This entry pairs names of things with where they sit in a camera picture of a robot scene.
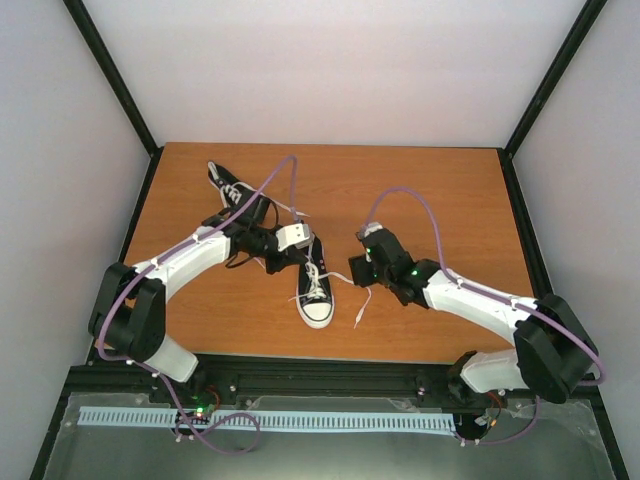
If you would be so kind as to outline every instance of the sneaker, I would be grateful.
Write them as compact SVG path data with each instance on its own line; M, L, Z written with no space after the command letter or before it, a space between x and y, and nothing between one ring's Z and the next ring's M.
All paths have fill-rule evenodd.
M333 317L333 295L318 237L305 252L309 261L300 266L296 304L302 320L311 328L324 328Z
M242 194L247 190L255 192L255 188L251 185L248 185L244 182L241 182L238 177L233 175L229 170L224 168L222 165L214 162L209 162L209 182L211 185L216 187L220 192L220 198L222 199L222 204L225 208L233 208L235 207L242 198ZM273 203L275 203L280 208L285 209L288 212L291 212L291 208L286 205L271 199ZM306 213L297 212L296 213L301 217L308 217Z

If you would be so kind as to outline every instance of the white toe cap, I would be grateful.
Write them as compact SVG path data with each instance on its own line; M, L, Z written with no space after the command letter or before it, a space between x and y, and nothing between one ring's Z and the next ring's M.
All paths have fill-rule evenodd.
M303 319L312 328L324 328L331 322L332 310L330 303L311 303L302 307Z

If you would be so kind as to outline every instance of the wooden tabletop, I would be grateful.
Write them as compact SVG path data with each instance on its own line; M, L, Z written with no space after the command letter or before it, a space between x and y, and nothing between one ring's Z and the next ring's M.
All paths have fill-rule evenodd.
M438 218L448 265L461 275L519 295L531 295L527 271L502 178L491 149L170 143L142 210L127 264L151 258L190 235L222 208L207 180L207 162L227 167L257 187L286 155L299 159L296 207L320 237L330 270L350 277L347 258L362 253L354 236L384 189L421 192ZM290 168L267 187L288 203ZM281 211L281 223L290 215ZM376 220L396 234L414 259L437 259L433 230L420 204L392 194ZM322 330L309 328L295 301L297 268L268 276L256 262L214 267L176 294L167 328L195 352L452 362L468 350L495 351L507 343L453 315L403 307L381 286L358 327L364 289L335 278L336 311Z

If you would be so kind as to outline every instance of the white shoelace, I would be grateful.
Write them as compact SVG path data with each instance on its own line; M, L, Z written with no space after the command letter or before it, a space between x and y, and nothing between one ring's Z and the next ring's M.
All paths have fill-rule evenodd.
M240 190L235 188L234 185L228 185L228 184L225 185L220 189L220 197L222 198L222 201L225 204L225 207L229 206L227 205L227 199L225 198L225 194L229 196L229 198L233 203L238 203L240 201L240 197L242 197L242 193L240 193Z
M307 270L307 276L311 282L311 285L309 285L309 291L304 295L296 295L293 298L306 297L313 300L327 298L327 292L325 292L324 287L320 283L320 279L324 277L320 276L320 270L315 263L309 261L305 264L304 268Z
M264 265L262 265L262 262L259 259L256 258L255 260L257 260L258 263L262 266L262 268L264 268ZM305 264L305 268L307 269L307 275L309 276L309 280L311 281L309 292L303 293L302 295L294 295L289 299L289 301L295 300L296 298L327 298L327 293L322 287L320 280L328 276L337 277L343 282L346 282L350 285L354 285L353 280L349 280L347 277L345 277L344 275L338 272L327 272L320 275L320 270L318 270L318 267L313 262L307 262ZM362 305L362 307L360 307L360 310L358 310L358 314L356 315L356 323L353 325L353 328L356 328L360 323L360 320L362 320L364 311L367 308L367 305L369 305L369 302L371 301L371 296L373 295L371 292L371 288L369 287L365 287L365 288L367 289L369 296L367 297L367 300L364 302L364 305Z

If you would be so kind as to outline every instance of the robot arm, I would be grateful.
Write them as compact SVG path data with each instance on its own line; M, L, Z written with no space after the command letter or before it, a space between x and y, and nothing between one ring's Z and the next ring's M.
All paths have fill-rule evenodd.
M460 402L467 403L474 393L529 388L545 400L563 403L591 367L591 359L571 341L515 307L519 304L545 313L597 353L562 298L518 297L467 280L451 270L445 272L432 260L416 262L395 235L378 223L369 224L357 236L366 253L349 259L356 285L380 283L405 306L415 303L453 313L515 346L488 354L468 352L456 362L450 372L449 390Z
M306 262L299 248L308 245L312 233L308 225L297 223L265 229L256 219L240 217L226 228L211 233L224 221L221 214L203 222L185 242L191 245L174 255L170 251L132 267L111 265L98 293L89 322L89 333L98 338L115 299L131 280L152 268L131 291L127 305L118 308L109 325L105 342L120 354L144 362L178 382L187 382L198 360L166 333L166 303L183 286L205 270L227 261L238 252L265 260L267 273L273 274L288 265Z

